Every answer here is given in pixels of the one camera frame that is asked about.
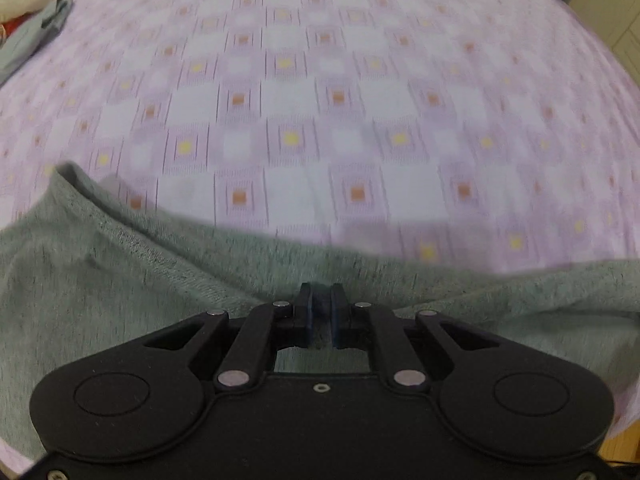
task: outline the bed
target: bed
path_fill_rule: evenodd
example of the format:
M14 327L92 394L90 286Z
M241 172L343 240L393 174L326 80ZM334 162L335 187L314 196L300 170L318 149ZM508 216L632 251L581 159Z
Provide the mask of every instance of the bed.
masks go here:
M559 0L75 0L0 89L0 226L72 160L134 209L305 243L635 258L639 134L640 89ZM616 396L619 431L638 386Z

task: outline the gray cloth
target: gray cloth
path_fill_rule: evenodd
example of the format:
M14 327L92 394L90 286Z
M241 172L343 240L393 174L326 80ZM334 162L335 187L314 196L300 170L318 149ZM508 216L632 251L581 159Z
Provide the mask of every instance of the gray cloth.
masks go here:
M9 36L0 47L0 87L38 49L58 35L72 6L72 0L55 0Z
M516 278L427 267L131 210L73 165L0 233L0 435L36 458L31 391L67 362L219 307L242 316L301 282L405 316L435 308L569 358L616 388L640 368L640 265L608 262ZM358 351L292 350L279 367L366 369Z

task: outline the cabinet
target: cabinet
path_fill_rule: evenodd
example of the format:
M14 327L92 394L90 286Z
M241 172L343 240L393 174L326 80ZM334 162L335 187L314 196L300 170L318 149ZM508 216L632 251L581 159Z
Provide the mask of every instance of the cabinet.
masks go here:
M640 84L640 0L571 0L569 5Z

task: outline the circular cover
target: circular cover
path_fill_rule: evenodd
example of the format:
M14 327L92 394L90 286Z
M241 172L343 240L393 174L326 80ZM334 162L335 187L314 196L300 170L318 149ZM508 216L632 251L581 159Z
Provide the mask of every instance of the circular cover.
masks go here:
M589 371L534 351L499 348L469 352L456 362L439 403L465 440L527 462L591 449L613 413L611 393Z

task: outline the red fabric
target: red fabric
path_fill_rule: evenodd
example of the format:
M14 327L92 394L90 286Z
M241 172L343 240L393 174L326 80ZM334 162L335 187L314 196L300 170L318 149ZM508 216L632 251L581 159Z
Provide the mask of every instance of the red fabric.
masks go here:
M6 36L9 37L11 34L15 32L15 29L20 27L24 22L29 19L30 14L25 14L24 16L20 16L20 18L14 18L9 20L6 23L3 23L4 30L6 31Z

